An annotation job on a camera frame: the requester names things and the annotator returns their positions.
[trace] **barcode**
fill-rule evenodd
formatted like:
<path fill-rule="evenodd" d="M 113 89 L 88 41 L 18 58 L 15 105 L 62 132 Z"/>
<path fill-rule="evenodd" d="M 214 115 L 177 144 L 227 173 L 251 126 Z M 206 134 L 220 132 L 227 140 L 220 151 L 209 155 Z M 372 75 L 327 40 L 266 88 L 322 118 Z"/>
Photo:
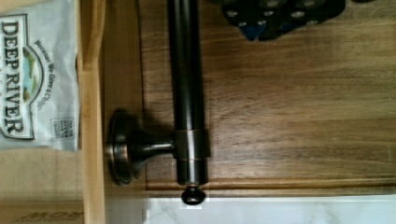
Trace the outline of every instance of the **barcode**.
<path fill-rule="evenodd" d="M 55 139 L 74 138 L 74 119 L 53 119 L 52 130 Z"/>

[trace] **packaging bag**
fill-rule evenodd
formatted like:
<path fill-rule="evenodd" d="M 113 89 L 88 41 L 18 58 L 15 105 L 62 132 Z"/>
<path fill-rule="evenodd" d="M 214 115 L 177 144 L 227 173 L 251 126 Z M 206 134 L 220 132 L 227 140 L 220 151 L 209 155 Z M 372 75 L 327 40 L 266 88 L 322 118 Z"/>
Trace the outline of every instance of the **packaging bag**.
<path fill-rule="evenodd" d="M 76 0 L 0 12 L 0 149 L 78 149 Z"/>

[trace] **metal rod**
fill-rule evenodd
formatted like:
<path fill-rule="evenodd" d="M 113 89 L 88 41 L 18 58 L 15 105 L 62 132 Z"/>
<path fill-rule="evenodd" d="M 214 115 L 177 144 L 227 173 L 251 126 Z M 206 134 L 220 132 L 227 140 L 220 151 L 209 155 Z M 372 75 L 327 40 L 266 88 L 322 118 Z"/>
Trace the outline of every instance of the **metal rod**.
<path fill-rule="evenodd" d="M 187 186 L 184 203 L 205 199 L 210 156 L 205 129 L 204 91 L 197 0 L 168 0 L 169 41 L 174 97 L 177 183 Z"/>
<path fill-rule="evenodd" d="M 168 0 L 175 130 L 205 127 L 196 0 Z"/>

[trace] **wooden drawer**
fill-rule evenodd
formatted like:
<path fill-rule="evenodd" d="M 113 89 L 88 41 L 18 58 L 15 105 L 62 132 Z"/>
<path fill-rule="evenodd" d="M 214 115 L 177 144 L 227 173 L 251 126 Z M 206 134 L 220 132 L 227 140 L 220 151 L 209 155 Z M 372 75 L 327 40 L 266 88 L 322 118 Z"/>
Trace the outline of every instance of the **wooden drawer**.
<path fill-rule="evenodd" d="M 164 1 L 140 3 L 144 107 L 173 125 Z M 396 4 L 248 42 L 202 1 L 210 196 L 396 193 Z M 151 194 L 179 194 L 175 162 L 147 167 Z"/>

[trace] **marble surface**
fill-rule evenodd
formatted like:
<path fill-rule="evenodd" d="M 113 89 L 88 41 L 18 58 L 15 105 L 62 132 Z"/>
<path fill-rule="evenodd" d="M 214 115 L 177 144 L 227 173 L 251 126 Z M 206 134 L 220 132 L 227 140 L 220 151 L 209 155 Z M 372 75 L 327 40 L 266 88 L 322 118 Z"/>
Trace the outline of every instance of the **marble surface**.
<path fill-rule="evenodd" d="M 149 199 L 145 224 L 394 224 L 396 195 L 327 198 Z"/>

